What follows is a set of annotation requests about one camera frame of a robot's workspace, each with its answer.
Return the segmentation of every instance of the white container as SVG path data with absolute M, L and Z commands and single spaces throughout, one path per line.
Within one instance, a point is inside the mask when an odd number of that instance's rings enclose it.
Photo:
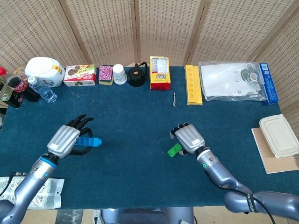
M 262 118 L 260 129 L 276 158 L 299 153 L 299 141 L 282 114 Z
M 25 75 L 41 78 L 49 87 L 60 86 L 64 79 L 65 70 L 60 63 L 49 57 L 34 57 L 25 68 Z
M 122 85 L 127 81 L 127 74 L 121 64 L 116 64 L 112 68 L 113 70 L 113 80 L 116 84 Z

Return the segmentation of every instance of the yellow block with holes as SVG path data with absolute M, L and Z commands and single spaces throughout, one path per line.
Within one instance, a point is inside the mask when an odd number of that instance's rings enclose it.
M 187 105 L 202 105 L 201 86 L 198 66 L 185 66 Z

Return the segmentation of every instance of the white food container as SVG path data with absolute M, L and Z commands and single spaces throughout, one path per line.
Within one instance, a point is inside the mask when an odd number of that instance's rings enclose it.
M 25 68 L 25 75 L 40 77 L 49 87 L 59 86 L 64 79 L 65 70 L 60 63 L 49 57 L 34 57 Z
M 299 141 L 282 114 L 262 118 L 260 129 L 276 158 L 299 153 Z

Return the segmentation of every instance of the plastic water bottle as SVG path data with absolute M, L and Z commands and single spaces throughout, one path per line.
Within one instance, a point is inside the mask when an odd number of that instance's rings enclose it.
M 34 89 L 34 91 L 36 91 L 48 103 L 53 103 L 56 100 L 57 95 L 40 78 L 31 76 L 27 81 L 30 87 Z

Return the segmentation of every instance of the woven panel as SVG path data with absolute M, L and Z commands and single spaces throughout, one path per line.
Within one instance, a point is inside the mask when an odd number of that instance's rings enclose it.
M 258 60 L 269 63 L 280 108 L 299 102 L 299 14 Z
M 286 119 L 288 120 L 290 126 L 292 127 L 293 131 L 295 132 L 295 135 L 299 139 L 299 108 L 297 108 L 297 113 L 287 117 Z
M 140 0 L 141 60 L 169 57 L 170 65 L 183 65 L 200 0 Z
M 66 5 L 93 64 L 135 60 L 129 0 L 67 0 Z
M 53 1 L 1 0 L 0 10 L 1 66 L 13 70 L 36 56 L 83 62 Z
M 247 60 L 291 3 L 292 0 L 211 0 L 192 64 Z

